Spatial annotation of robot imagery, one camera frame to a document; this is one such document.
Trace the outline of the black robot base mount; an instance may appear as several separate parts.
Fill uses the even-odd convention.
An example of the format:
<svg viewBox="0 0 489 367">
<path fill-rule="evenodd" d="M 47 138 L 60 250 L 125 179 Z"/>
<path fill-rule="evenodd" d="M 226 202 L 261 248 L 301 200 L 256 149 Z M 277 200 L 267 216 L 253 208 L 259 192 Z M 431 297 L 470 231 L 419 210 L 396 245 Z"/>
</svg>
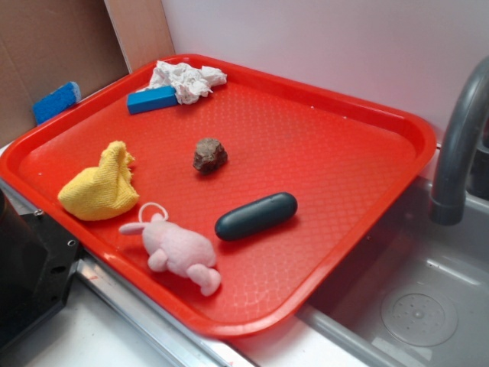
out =
<svg viewBox="0 0 489 367">
<path fill-rule="evenodd" d="M 79 240 L 48 214 L 20 214 L 1 194 L 1 351 L 60 312 Z"/>
</svg>

